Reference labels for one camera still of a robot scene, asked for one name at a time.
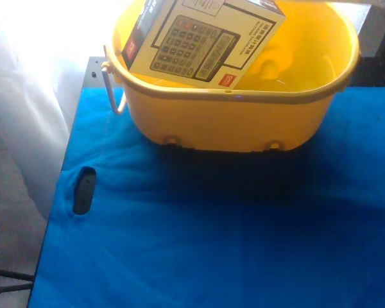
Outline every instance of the calculator button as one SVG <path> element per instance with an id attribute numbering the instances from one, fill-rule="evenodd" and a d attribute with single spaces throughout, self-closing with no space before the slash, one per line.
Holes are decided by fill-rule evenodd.
<path id="1" fill-rule="evenodd" d="M 160 61 L 164 61 L 164 62 L 171 62 L 171 60 L 172 60 L 172 58 L 170 56 L 164 56 L 164 55 L 158 56 L 158 59 Z"/>

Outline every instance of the white cloth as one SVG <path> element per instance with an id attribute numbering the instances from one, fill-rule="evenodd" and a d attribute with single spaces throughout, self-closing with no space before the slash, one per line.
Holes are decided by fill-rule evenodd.
<path id="1" fill-rule="evenodd" d="M 117 14 L 130 1 L 0 0 L 0 137 L 45 218 L 88 59 L 103 55 Z M 368 12 L 350 5 L 352 17 Z"/>

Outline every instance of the blue fabric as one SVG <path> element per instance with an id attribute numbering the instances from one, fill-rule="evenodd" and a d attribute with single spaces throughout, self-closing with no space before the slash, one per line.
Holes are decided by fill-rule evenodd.
<path id="1" fill-rule="evenodd" d="M 162 148 L 84 89 L 36 307 L 385 307 L 385 89 L 347 89 L 309 142 L 258 154 Z"/>

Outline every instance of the floor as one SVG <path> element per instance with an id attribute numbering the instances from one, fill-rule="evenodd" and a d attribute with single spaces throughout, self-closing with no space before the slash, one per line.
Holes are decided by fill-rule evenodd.
<path id="1" fill-rule="evenodd" d="M 28 197 L 19 168 L 0 139 L 0 269 L 34 274 L 45 229 L 46 222 Z M 0 286 L 19 283 L 0 278 Z M 0 308 L 25 308 L 29 293 L 1 294 Z"/>

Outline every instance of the printed calculator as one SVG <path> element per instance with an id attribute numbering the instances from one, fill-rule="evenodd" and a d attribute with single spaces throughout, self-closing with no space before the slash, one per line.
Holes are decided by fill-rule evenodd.
<path id="1" fill-rule="evenodd" d="M 209 82 L 240 35 L 179 15 L 162 41 L 150 69 Z"/>

